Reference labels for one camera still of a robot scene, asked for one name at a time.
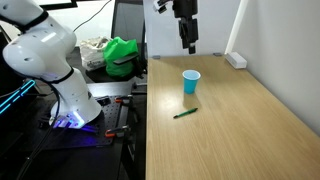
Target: white wall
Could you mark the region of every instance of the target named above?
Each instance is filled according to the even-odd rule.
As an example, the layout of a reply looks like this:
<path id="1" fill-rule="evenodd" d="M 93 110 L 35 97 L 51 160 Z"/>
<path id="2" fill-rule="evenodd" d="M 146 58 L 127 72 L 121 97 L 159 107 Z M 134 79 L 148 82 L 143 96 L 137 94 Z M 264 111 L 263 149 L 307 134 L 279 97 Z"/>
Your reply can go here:
<path id="1" fill-rule="evenodd" d="M 144 0 L 148 56 L 189 55 L 182 49 L 178 20 L 174 18 L 172 2 L 159 14 L 152 8 L 154 0 Z M 227 47 L 240 0 L 198 0 L 199 40 L 196 54 L 224 53 Z"/>
<path id="2" fill-rule="evenodd" d="M 320 1 L 249 0 L 233 51 L 320 135 Z"/>
<path id="3" fill-rule="evenodd" d="M 59 23 L 65 25 L 72 30 L 75 29 L 82 22 L 88 20 L 96 12 L 98 12 L 107 1 L 88 1 L 77 2 L 78 8 L 62 9 L 49 11 L 50 16 L 55 18 Z M 77 46 L 82 40 L 95 38 L 98 36 L 111 36 L 112 18 L 113 18 L 114 1 L 111 1 L 105 8 L 96 15 L 91 21 L 82 25 L 76 32 Z M 19 31 L 4 22 L 0 22 L 5 31 L 13 39 Z"/>

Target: green pen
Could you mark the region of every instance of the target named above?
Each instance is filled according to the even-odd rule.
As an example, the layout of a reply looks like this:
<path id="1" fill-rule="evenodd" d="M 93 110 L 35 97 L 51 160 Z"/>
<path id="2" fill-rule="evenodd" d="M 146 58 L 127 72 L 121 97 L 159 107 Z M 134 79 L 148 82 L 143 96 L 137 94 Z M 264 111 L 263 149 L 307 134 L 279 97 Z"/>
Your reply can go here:
<path id="1" fill-rule="evenodd" d="M 194 113 L 194 112 L 197 111 L 197 109 L 198 109 L 198 108 L 190 109 L 190 110 L 188 110 L 188 111 L 186 111 L 186 112 L 183 112 L 183 113 L 181 113 L 181 114 L 175 115 L 173 118 L 174 118 L 174 119 L 177 119 L 178 117 L 181 117 L 181 116 L 184 116 L 184 115 L 187 115 L 187 114 Z"/>

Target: green bag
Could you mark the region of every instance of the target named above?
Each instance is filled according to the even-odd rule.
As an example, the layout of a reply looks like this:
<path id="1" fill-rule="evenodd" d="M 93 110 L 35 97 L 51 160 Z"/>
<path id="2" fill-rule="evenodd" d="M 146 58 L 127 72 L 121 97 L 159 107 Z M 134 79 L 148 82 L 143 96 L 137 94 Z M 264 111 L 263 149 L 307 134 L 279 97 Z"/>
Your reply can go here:
<path id="1" fill-rule="evenodd" d="M 108 42 L 107 47 L 103 51 L 103 57 L 107 64 L 107 73 L 110 76 L 118 77 L 130 74 L 133 70 L 132 63 L 115 65 L 113 61 L 134 52 L 138 52 L 137 41 L 135 39 L 124 41 L 120 37 L 115 37 L 112 41 Z"/>

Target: wooden table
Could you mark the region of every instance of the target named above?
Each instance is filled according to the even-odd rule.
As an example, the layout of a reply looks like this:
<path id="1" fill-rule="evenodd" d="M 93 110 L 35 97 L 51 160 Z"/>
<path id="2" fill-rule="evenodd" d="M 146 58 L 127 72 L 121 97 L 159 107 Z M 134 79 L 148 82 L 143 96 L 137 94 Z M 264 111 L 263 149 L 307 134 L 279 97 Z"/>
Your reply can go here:
<path id="1" fill-rule="evenodd" d="M 147 180 L 320 179 L 319 137 L 247 70 L 214 56 L 150 59 L 148 68 Z M 192 95 L 186 69 L 202 75 Z"/>

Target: blue cup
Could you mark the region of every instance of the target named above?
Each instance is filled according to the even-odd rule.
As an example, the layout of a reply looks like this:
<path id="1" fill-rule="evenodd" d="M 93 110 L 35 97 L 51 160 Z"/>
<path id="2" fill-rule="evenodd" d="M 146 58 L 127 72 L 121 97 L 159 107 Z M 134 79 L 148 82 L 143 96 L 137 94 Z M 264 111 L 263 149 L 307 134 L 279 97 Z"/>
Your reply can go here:
<path id="1" fill-rule="evenodd" d="M 195 70 L 186 70 L 182 73 L 184 78 L 184 92 L 186 94 L 192 94 L 194 93 L 194 90 L 196 89 L 197 82 L 201 77 L 201 74 L 198 71 Z"/>

